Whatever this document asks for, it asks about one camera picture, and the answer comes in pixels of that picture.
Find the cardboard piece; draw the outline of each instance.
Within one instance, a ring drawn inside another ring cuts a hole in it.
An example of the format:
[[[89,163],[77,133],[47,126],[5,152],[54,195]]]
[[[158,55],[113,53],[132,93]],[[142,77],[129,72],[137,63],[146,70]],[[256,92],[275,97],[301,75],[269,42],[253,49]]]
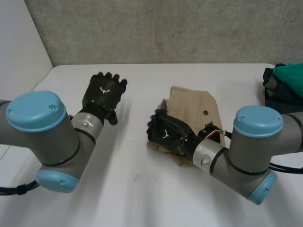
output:
[[[169,99],[166,100],[167,114],[186,122],[197,135],[205,125],[213,124],[222,129],[222,123],[216,100],[207,91],[194,91],[182,87],[172,86]],[[221,136],[221,145],[225,146],[224,136]],[[163,152],[174,159],[181,167],[194,167],[195,165],[184,156],[171,153],[165,148],[148,141],[147,147]]]

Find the white table surface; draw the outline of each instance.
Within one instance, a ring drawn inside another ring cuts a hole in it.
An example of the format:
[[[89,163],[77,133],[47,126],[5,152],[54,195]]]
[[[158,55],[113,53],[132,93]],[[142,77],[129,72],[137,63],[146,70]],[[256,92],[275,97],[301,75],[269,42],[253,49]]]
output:
[[[262,103],[269,64],[66,65],[54,68],[36,90],[58,94],[68,113],[81,109],[90,77],[99,71],[128,80],[118,106],[119,124],[106,124],[77,189],[62,194],[37,188],[0,197],[1,227],[301,227],[303,178],[278,174],[257,206],[198,168],[181,168],[146,148],[146,123],[171,85],[209,91],[223,128],[237,110]],[[274,157],[302,167],[303,154]],[[25,148],[10,147],[0,161],[1,186],[32,181],[40,167]]]

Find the folded clothes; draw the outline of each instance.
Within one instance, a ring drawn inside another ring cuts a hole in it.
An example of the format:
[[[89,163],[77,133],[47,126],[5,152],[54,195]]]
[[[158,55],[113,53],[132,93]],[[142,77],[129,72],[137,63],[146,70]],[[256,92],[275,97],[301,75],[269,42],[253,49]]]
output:
[[[300,98],[303,98],[303,63],[276,67],[273,69],[273,74]]]
[[[275,70],[285,66],[284,64],[277,64],[274,69],[265,69],[263,74],[265,106],[271,107],[281,114],[303,111],[303,99],[274,74]]]

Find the black cable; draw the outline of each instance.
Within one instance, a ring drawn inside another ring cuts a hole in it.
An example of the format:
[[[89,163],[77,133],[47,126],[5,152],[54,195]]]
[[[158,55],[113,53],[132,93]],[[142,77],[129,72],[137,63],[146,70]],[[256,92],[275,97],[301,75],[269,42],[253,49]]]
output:
[[[36,180],[32,181],[29,184],[19,185],[16,188],[0,187],[0,196],[1,195],[23,195],[23,194],[26,194],[28,191],[33,190],[37,187],[39,187],[39,185],[36,182]]]

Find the dark fabric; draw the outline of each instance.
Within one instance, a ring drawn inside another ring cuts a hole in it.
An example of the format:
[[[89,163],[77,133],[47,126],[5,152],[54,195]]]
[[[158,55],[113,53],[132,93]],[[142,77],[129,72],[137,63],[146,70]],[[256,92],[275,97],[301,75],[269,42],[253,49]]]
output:
[[[273,69],[266,68],[263,74],[265,88],[265,106],[277,110],[281,114],[303,111],[303,99],[294,93],[273,75]]]

